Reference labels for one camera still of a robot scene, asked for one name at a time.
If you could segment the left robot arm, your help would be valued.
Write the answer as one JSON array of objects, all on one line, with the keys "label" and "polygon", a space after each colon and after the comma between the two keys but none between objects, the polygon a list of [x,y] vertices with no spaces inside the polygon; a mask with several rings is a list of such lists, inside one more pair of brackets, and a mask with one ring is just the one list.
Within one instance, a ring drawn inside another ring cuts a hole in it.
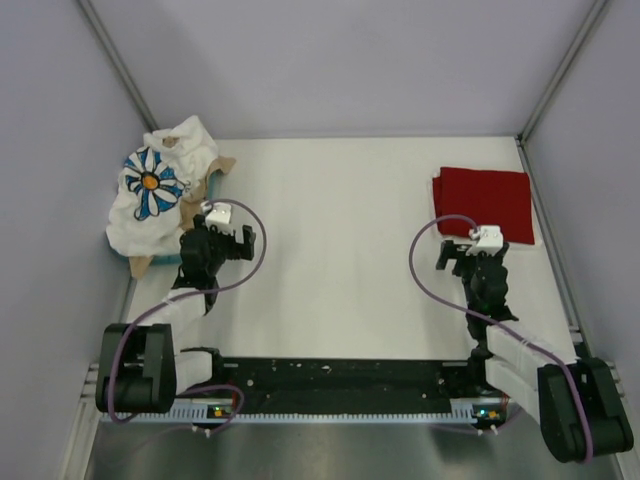
[{"label": "left robot arm", "polygon": [[100,412],[118,423],[137,414],[169,412],[178,387],[174,340],[179,328],[205,316],[220,292],[247,281],[227,287],[217,281],[226,262],[254,259],[252,227],[242,227],[241,241],[235,234],[228,202],[195,215],[193,228],[179,239],[181,264],[168,296],[132,322],[105,329],[95,394]]}]

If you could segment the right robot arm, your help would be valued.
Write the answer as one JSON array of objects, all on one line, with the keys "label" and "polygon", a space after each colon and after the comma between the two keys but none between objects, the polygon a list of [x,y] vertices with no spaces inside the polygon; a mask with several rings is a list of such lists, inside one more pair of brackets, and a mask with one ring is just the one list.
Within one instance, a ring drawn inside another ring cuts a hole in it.
[{"label": "right robot arm", "polygon": [[547,448],[562,463],[631,450],[634,434],[610,367],[573,349],[558,350],[539,339],[506,302],[507,250],[493,254],[445,240],[436,262],[449,262],[461,280],[463,312],[476,341],[466,380],[476,394],[496,389],[513,399],[539,425]]}]

